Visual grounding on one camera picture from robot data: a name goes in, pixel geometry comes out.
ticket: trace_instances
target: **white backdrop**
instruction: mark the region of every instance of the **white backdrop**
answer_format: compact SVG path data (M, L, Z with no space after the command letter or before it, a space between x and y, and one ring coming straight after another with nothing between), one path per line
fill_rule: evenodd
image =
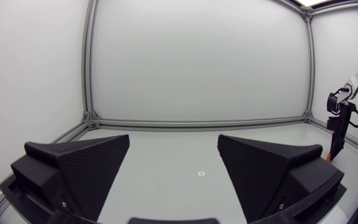
M26 141L53 141L81 120L87 5L0 1L0 181Z
M313 114L326 122L330 92L342 87L358 71L358 9L332 12L316 16L312 22L316 51L316 85ZM358 109L358 94L353 103ZM358 124L358 115L352 114ZM349 125L349 134L358 138L358 129Z
M103 118L301 116L305 23L267 0L100 1L92 72Z

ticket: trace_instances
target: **floor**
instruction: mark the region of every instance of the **floor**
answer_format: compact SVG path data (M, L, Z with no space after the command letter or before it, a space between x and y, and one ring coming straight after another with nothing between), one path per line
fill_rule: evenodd
M129 134L131 142L98 221L127 223L131 217L158 220L214 217L222 224L246 223L216 147L221 133L299 146L321 144L322 157L331 144L330 134L310 124L222 132L90 131L80 140ZM347 191L338 206L350 218L358 206L358 150L345 144L333 165L345 173L342 184ZM9 207L0 222L23 223L23 220Z

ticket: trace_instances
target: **aluminum frame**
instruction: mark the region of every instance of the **aluminum frame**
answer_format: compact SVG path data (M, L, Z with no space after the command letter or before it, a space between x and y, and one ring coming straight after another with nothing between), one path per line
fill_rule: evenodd
M83 33L83 47L81 59L81 81L83 95L83 119L82 122L71 128L60 137L56 138L52 143L77 141L80 137L92 129L116 129L126 131L224 131L250 128L267 128L273 126L283 126L297 123L310 123L324 131L332 133L326 129L326 124L313 117L313 95L315 80L315 64L314 64L314 40L311 21L314 16L334 12L344 9L353 9L358 7L358 1L340 2L320 9L305 11L287 0L275 0L282 3L287 8L298 13L306 25L308 35L309 55L310 55L310 72L309 87L306 108L303 116L295 116L289 118L273 118L273 119L252 119L243 121L130 121L116 119L102 119L94 110L93 92L92 92L92 48L94 23L96 11L98 8L98 0L89 0L85 18L85 26ZM346 135L346 142L358 149L358 139L349 134ZM9 202L0 190L0 216L9 206Z
M314 39L313 39L313 31L311 29L311 21L313 16L305 13L302 16L306 25L306 33L308 36L308 45L309 45L309 88L308 88L308 99L306 101L306 109L303 113L305 116L305 122L310 123L310 119L313 117L312 114L312 105L313 105L313 97L314 97L314 82L316 80L316 70L315 70L315 57L314 57Z

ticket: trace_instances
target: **enclosure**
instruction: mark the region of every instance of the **enclosure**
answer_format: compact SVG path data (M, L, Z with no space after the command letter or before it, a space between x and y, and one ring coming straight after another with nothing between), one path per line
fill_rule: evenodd
M357 71L358 1L0 1L0 183L27 141L129 134L99 222L246 223L219 134L320 144L325 158L327 97ZM322 223L343 223L358 128L332 165L347 191ZM0 222L25 222L1 191Z

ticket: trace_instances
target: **ceiling light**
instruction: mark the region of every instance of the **ceiling light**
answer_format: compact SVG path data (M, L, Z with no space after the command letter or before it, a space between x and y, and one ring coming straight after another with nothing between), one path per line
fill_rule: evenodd
M306 7L309 7L309 6L319 4L319 3L322 3L322 2L326 2L326 1L329 1L329 0L297 0L297 1L300 2L302 5L304 5Z

